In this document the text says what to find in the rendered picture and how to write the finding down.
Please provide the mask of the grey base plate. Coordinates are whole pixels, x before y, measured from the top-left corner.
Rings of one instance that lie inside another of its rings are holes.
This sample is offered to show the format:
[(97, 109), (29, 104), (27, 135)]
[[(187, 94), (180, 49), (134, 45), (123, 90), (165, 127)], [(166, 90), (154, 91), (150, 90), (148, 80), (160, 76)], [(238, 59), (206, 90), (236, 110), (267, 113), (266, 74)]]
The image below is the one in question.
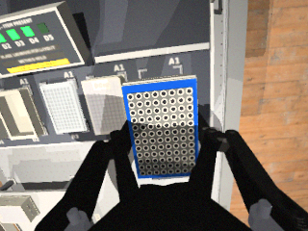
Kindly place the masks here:
[[(213, 127), (223, 133), (226, 51), (227, 51), (227, 11), (228, 0), (214, 2), (214, 117)], [(17, 185), (13, 191), (22, 190), (62, 190), (75, 175), (88, 154), (93, 143), (76, 143), (38, 147), (18, 147), (0, 149), (0, 169), (5, 178), (14, 178)], [(189, 178), (150, 181), (138, 179), (133, 148), (128, 155), (138, 185), (169, 185), (188, 182)], [(217, 152), (212, 199), (218, 202), (221, 152)], [(95, 215), (105, 216), (119, 202), (116, 169), (114, 160), (109, 162), (106, 175), (99, 193), (90, 227), (97, 223)]]

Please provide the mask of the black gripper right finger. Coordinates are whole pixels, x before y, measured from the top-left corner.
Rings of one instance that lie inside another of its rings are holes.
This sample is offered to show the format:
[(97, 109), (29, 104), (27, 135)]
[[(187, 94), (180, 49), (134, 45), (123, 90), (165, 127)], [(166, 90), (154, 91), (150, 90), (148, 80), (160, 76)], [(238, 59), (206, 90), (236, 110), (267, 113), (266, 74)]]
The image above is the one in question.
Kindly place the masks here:
[(308, 231), (308, 213), (276, 187), (238, 131), (222, 133), (198, 112), (198, 140), (201, 146), (196, 163), (177, 209), (180, 231), (204, 229), (217, 152), (224, 152), (252, 231)]

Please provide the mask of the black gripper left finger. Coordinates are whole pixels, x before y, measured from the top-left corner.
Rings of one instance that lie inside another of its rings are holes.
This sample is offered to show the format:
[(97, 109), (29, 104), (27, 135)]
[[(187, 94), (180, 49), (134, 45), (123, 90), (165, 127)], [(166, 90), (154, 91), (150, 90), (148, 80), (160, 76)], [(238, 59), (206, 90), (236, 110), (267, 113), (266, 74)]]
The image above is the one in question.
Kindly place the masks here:
[(90, 229), (110, 160), (115, 160), (119, 206), (125, 231), (148, 231), (147, 210), (128, 157), (132, 147), (128, 121), (125, 121), (121, 130), (112, 131), (110, 136), (108, 141), (96, 141), (92, 145), (64, 196), (42, 218), (34, 231)]

